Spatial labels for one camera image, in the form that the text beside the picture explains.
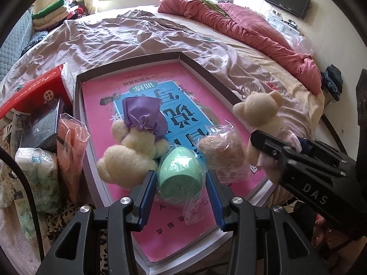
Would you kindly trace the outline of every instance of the red comforter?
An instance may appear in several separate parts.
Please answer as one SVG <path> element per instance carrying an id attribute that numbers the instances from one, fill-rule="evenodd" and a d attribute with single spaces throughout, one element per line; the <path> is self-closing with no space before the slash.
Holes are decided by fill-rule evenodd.
<path id="1" fill-rule="evenodd" d="M 211 10 L 199 0 L 160 0 L 158 12 L 185 16 L 264 53 L 297 78 L 311 93 L 321 93 L 321 74 L 310 55 L 297 54 L 261 16 L 241 6 L 220 3 L 232 18 Z"/>

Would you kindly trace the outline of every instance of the teddy bear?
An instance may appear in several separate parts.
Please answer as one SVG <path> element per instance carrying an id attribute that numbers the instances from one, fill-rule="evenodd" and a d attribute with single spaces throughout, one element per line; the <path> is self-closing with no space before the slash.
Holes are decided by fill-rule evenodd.
<path id="1" fill-rule="evenodd" d="M 161 99 L 139 96 L 122 101 L 124 120 L 112 124 L 112 136 L 117 145 L 110 146 L 97 162 L 100 178 L 131 190 L 143 183 L 149 170 L 157 171 L 155 158 L 168 149 L 163 138 L 168 130 L 159 110 Z"/>
<path id="2" fill-rule="evenodd" d="M 300 152 L 302 147 L 297 136 L 287 128 L 282 117 L 278 116 L 278 111 L 282 105 L 283 96 L 279 91 L 270 93 L 252 92 L 244 102 L 234 105 L 233 112 L 250 127 L 276 136 Z M 248 141 L 245 156 L 250 165 L 262 167 L 269 180 L 278 184 L 280 172 L 276 161 L 260 153 L 251 144 L 251 140 Z"/>

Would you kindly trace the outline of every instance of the orange plastic bag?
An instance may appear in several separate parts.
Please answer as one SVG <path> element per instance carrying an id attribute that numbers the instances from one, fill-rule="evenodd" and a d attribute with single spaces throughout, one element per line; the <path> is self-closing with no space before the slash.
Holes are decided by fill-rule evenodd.
<path id="1" fill-rule="evenodd" d="M 57 161 L 70 200 L 77 204 L 80 175 L 90 134 L 79 120 L 61 114 L 57 128 Z"/>

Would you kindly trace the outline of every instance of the folded clothes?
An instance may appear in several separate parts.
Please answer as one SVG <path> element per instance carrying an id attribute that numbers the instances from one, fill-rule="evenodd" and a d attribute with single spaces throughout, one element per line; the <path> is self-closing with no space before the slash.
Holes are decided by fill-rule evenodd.
<path id="1" fill-rule="evenodd" d="M 44 10 L 40 11 L 39 13 L 32 15 L 32 20 L 43 18 L 47 14 L 55 11 L 63 5 L 65 5 L 65 0 L 58 0 L 55 3 L 51 4 L 49 7 L 46 7 Z"/>
<path id="2" fill-rule="evenodd" d="M 328 66 L 326 68 L 326 73 L 328 74 L 329 78 L 334 82 L 336 87 L 338 88 L 338 91 L 342 93 L 343 91 L 343 79 L 342 79 L 342 73 L 340 70 L 335 67 L 333 64 Z"/>
<path id="3" fill-rule="evenodd" d="M 42 17 L 40 19 L 34 19 L 32 20 L 32 23 L 35 27 L 41 27 L 42 25 L 46 25 L 50 21 L 52 21 L 55 17 L 63 13 L 64 11 L 67 11 L 67 6 L 62 5 L 55 11 L 52 11 L 51 13 L 47 14 L 45 17 Z"/>
<path id="4" fill-rule="evenodd" d="M 55 28 L 57 28 L 57 27 L 60 27 L 60 26 L 64 23 L 64 20 L 66 20 L 66 19 L 67 19 L 67 18 L 64 18 L 64 19 L 62 19 L 60 22 L 57 22 L 57 23 L 53 24 L 52 26 L 48 27 L 48 28 L 46 29 L 46 31 L 51 32 L 53 29 L 55 29 Z"/>
<path id="5" fill-rule="evenodd" d="M 67 5 L 71 5 L 72 3 L 74 2 L 74 0 L 65 0 L 65 4 L 67 4 Z"/>
<path id="6" fill-rule="evenodd" d="M 32 38 L 29 40 L 28 45 L 22 50 L 21 56 L 23 56 L 28 50 L 34 47 L 36 44 L 40 43 L 46 36 L 47 31 L 35 32 Z"/>
<path id="7" fill-rule="evenodd" d="M 333 80 L 329 77 L 327 71 L 325 73 L 321 72 L 321 77 L 322 87 L 324 87 L 324 89 L 326 89 L 331 94 L 335 101 L 339 101 L 340 91 L 338 90 Z"/>
<path id="8" fill-rule="evenodd" d="M 75 12 L 75 11 L 70 12 L 70 13 L 67 15 L 67 20 L 72 20 L 75 14 L 76 14 L 76 12 Z"/>
<path id="9" fill-rule="evenodd" d="M 55 18 L 53 18 L 51 21 L 49 21 L 47 24 L 44 24 L 42 26 L 36 27 L 34 26 L 35 31 L 42 31 L 46 30 L 48 27 L 60 22 L 62 19 L 66 18 L 70 14 L 69 10 L 64 11 L 63 13 L 59 14 Z"/>

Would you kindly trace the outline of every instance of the plush bear ear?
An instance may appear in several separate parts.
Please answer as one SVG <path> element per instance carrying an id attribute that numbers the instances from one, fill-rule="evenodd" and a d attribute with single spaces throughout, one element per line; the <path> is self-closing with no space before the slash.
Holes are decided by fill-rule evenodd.
<path id="1" fill-rule="evenodd" d="M 112 136 L 114 140 L 121 144 L 121 141 L 127 134 L 129 133 L 129 129 L 127 128 L 124 120 L 116 120 L 112 124 Z"/>
<path id="2" fill-rule="evenodd" d="M 279 91 L 270 92 L 269 95 L 275 100 L 279 107 L 283 105 L 283 96 Z"/>

